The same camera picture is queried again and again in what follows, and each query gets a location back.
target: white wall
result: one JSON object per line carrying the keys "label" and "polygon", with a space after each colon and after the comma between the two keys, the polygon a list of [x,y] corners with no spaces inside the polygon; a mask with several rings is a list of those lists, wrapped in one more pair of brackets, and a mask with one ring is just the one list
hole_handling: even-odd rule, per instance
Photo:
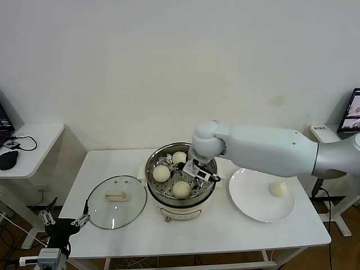
{"label": "white wall", "polygon": [[87,150],[218,119],[303,131],[360,85],[360,1],[2,1],[0,88]]}

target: white table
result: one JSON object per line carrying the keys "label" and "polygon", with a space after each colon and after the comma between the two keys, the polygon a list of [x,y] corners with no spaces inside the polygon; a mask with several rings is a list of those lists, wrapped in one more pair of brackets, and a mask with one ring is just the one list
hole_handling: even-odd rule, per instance
{"label": "white table", "polygon": [[[76,218],[81,215],[88,195],[103,180],[125,174],[136,177],[140,165],[146,162],[153,152],[154,150],[89,152],[67,196],[60,217]],[[210,207],[199,217],[167,223],[155,208],[148,193],[143,212],[129,225],[115,230],[105,230],[88,223],[78,234],[71,236],[71,263],[77,264],[81,269],[90,269],[92,267],[89,261],[84,260],[86,258],[107,258],[107,267],[110,258],[113,257],[261,250],[264,262],[200,268],[277,269],[307,247],[325,245],[331,241],[297,178],[288,180],[296,198],[296,207],[292,215],[280,223],[262,223],[242,214],[228,196],[228,179],[238,167],[228,160],[217,159],[217,162],[226,173],[227,180],[223,188],[215,189]],[[271,249],[289,250],[269,262],[265,250]]]}
{"label": "white table", "polygon": [[[6,179],[24,179],[33,176],[63,130],[64,124],[62,123],[24,124],[15,132],[15,135],[17,137],[33,137],[38,147],[34,151],[18,150],[19,157],[17,158],[16,165],[9,170],[0,170],[0,179],[6,181]],[[17,142],[24,149],[32,149],[34,147],[34,142],[29,138],[18,139]],[[11,150],[1,147],[0,155],[8,151]],[[10,193],[9,190],[3,187],[1,182],[0,201],[33,226],[30,234],[36,235],[38,232],[44,231],[42,220],[30,211],[16,196]],[[22,248],[30,249],[33,241],[33,238],[27,237]]]}

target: power cord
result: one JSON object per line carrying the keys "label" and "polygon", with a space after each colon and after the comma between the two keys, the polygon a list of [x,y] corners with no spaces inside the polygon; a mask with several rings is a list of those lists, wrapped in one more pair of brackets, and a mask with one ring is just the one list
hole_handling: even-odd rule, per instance
{"label": "power cord", "polygon": [[[329,193],[327,192],[326,189],[321,187],[320,190],[325,191],[326,196],[328,198],[328,229],[327,229],[327,231],[328,231],[328,234],[331,237],[331,230],[330,230],[331,229],[331,200],[330,200],[330,195],[329,195]],[[330,262],[330,270],[332,270],[331,242],[328,245],[328,260]]]}
{"label": "power cord", "polygon": [[14,267],[14,266],[15,266],[15,270],[16,270],[16,268],[17,268],[17,264],[12,264],[12,265],[9,265],[9,266],[5,267],[5,268],[4,268],[4,270],[9,269],[9,268]]}
{"label": "power cord", "polygon": [[[11,233],[11,231],[8,229],[8,228],[6,228],[6,227],[4,227],[4,226],[0,226],[0,228],[2,228],[3,230],[5,230],[5,231],[7,231],[9,234],[10,234],[10,236],[11,236],[11,245],[10,244],[8,244],[6,241],[5,241],[5,239],[2,237],[2,235],[0,235],[0,239],[5,243],[5,245],[7,245],[8,247],[9,247],[9,250],[5,253],[5,255],[0,259],[0,262],[5,262],[5,264],[4,264],[4,266],[3,266],[3,270],[5,270],[5,269],[9,269],[10,267],[13,267],[13,266],[17,266],[18,265],[18,263],[19,263],[19,260],[18,259],[16,259],[16,260],[10,260],[10,257],[11,257],[11,255],[14,253],[14,251],[15,250],[17,250],[17,251],[29,251],[28,249],[19,249],[19,248],[17,248],[17,246],[24,240],[24,238],[25,238],[25,236],[26,236],[26,234],[24,234],[23,236],[22,236],[22,238],[16,243],[16,245],[14,245],[14,235]],[[48,235],[44,235],[44,236],[42,236],[42,237],[40,237],[40,239],[42,240],[42,239],[44,239],[45,237],[48,237]],[[33,248],[36,248],[36,247],[38,247],[38,246],[40,246],[40,244],[38,244],[38,245],[34,245],[31,249],[33,249]]]}
{"label": "power cord", "polygon": [[10,143],[7,143],[7,145],[3,145],[3,146],[5,146],[6,148],[9,148],[11,150],[19,149],[19,150],[23,150],[23,151],[34,151],[38,147],[38,143],[34,140],[34,138],[32,136],[16,137],[15,135],[13,135],[13,136],[10,136],[8,140],[14,141],[14,140],[26,139],[26,138],[31,139],[35,143],[35,146],[32,149],[21,148],[20,144],[16,143],[16,142],[10,142]]}
{"label": "power cord", "polygon": [[270,261],[272,261],[272,255],[274,254],[274,251],[275,251],[275,249],[273,249],[272,252],[271,252]]}
{"label": "power cord", "polygon": [[[50,237],[50,235],[43,235],[43,236],[40,237],[40,240],[43,241],[44,244],[47,245],[48,242],[47,242],[47,240],[44,240],[44,238],[49,238],[49,237]],[[33,249],[33,248],[36,248],[36,247],[38,247],[38,246],[41,246],[41,244],[36,244],[36,245],[34,245],[34,246],[32,247],[32,249]]]}
{"label": "power cord", "polygon": [[134,264],[139,264],[140,267],[143,268],[140,262],[142,262],[142,261],[144,261],[144,260],[146,260],[146,259],[148,259],[148,258],[149,258],[149,257],[145,257],[145,258],[143,258],[143,259],[141,259],[141,260],[134,260],[134,261],[132,261],[132,262],[129,262],[129,264],[128,264],[128,266],[126,267],[126,269],[129,269],[129,268],[130,268],[131,266],[133,266]]}
{"label": "power cord", "polygon": [[38,190],[38,192],[41,193],[41,200],[38,201],[38,202],[37,202],[36,204],[34,204],[33,206],[31,206],[29,209],[34,208],[35,206],[41,204],[41,203],[44,201],[44,192],[45,192],[45,190],[42,188],[41,190]]}
{"label": "power cord", "polygon": [[9,221],[11,224],[13,224],[14,226],[16,226],[17,228],[21,229],[23,232],[25,232],[27,235],[29,235],[30,237],[32,237],[35,241],[38,241],[40,244],[44,245],[46,248],[46,244],[44,244],[43,242],[41,242],[39,239],[37,239],[35,236],[31,235],[29,232],[27,232],[26,230],[24,230],[23,228],[21,228],[19,225],[15,224],[14,222],[12,222],[10,219],[8,219],[7,217],[5,217],[2,213],[0,213],[0,215],[2,215],[4,217],[4,219],[6,219],[7,221]]}

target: table leg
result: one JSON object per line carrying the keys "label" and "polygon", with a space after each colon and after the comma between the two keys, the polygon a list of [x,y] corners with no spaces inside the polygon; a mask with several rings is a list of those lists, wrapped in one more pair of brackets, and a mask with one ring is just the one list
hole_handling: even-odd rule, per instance
{"label": "table leg", "polygon": [[106,259],[105,259],[105,264],[104,264],[104,266],[103,266],[103,270],[109,270],[110,262],[111,262],[111,258],[110,258],[110,257],[106,257]]}
{"label": "table leg", "polygon": [[0,201],[0,212],[6,213],[6,215],[10,218],[14,216],[14,212],[1,201]]}
{"label": "table leg", "polygon": [[[341,234],[343,236],[351,236],[350,229],[346,225],[345,221],[341,217],[341,214],[347,210],[350,206],[352,206],[354,203],[356,203],[360,199],[360,196],[357,194],[348,194],[345,198],[343,198],[336,206],[333,205],[331,202],[331,221],[335,222],[337,227],[339,228]],[[329,210],[329,202],[324,201],[324,204]],[[328,222],[329,221],[329,213],[326,214],[319,214],[321,221]]]}
{"label": "table leg", "polygon": [[79,270],[98,270],[97,266],[94,265],[89,259],[69,258],[67,261]]}
{"label": "table leg", "polygon": [[271,270],[278,270],[282,265],[290,261],[292,258],[299,255],[301,252],[303,252],[307,247],[299,247],[296,249],[287,249],[285,250],[279,257],[275,259],[275,262],[278,264],[278,266],[275,266],[271,268]]}
{"label": "table leg", "polygon": [[266,250],[262,250],[261,251],[261,254],[263,256],[263,259],[264,259],[264,262],[268,262],[269,261],[269,257],[268,257],[268,254],[266,253]]}
{"label": "table leg", "polygon": [[[44,224],[40,217],[35,215],[29,208],[27,208],[17,197],[15,197],[9,190],[0,185],[0,201],[10,207],[15,213],[29,222],[33,228],[30,234],[36,236],[36,232],[44,231]],[[33,243],[32,237],[28,236],[25,239],[26,245],[22,246],[23,249],[30,249]]]}

